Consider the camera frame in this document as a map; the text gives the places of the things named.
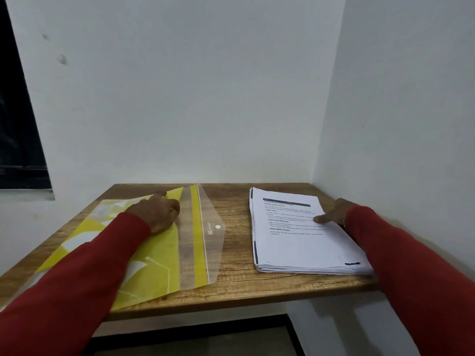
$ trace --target white paper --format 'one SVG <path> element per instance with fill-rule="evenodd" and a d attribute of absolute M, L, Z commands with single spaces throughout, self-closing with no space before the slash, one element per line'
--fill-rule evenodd
<path fill-rule="evenodd" d="M 338 225 L 313 221 L 324 213 L 317 197 L 253 187 L 249 208 L 258 270 L 372 273 L 363 250 Z"/>

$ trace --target wooden tabletop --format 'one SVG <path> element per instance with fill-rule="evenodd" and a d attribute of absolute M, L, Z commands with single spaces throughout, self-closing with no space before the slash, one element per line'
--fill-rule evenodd
<path fill-rule="evenodd" d="M 30 278 L 70 233 L 103 199 L 128 199 L 170 190 L 182 184 L 117 184 L 61 227 L 28 256 L 0 277 L 0 307 Z M 377 289 L 371 276 L 297 275 L 257 272 L 253 264 L 249 189 L 318 196 L 322 208 L 333 200 L 310 184 L 203 184 L 209 199 L 226 225 L 221 268 L 214 284 L 182 290 L 110 313 L 108 320 L 122 320 L 181 312 L 256 305 L 316 296 Z"/>

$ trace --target dark window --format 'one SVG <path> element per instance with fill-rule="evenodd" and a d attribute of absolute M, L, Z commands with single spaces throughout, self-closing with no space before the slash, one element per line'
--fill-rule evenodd
<path fill-rule="evenodd" d="M 51 188 L 5 0 L 0 28 L 0 189 Z"/>

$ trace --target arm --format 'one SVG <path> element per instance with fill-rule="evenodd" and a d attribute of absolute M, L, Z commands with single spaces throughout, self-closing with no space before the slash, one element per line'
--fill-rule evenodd
<path fill-rule="evenodd" d="M 419 352 L 472 355 L 475 283 L 368 207 L 349 209 L 346 221 Z"/>
<path fill-rule="evenodd" d="M 80 355 L 109 314 L 130 257 L 180 211 L 177 200 L 161 195 L 144 201 L 120 213 L 0 312 L 1 355 Z"/>

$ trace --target long-sleeved red shirt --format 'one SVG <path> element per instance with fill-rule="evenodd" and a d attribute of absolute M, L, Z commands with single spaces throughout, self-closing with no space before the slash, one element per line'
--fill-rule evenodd
<path fill-rule="evenodd" d="M 473 355 L 475 284 L 367 207 L 350 209 L 347 225 L 421 355 Z M 0 355 L 80 355 L 150 233 L 138 216 L 121 213 L 64 257 L 0 313 Z"/>

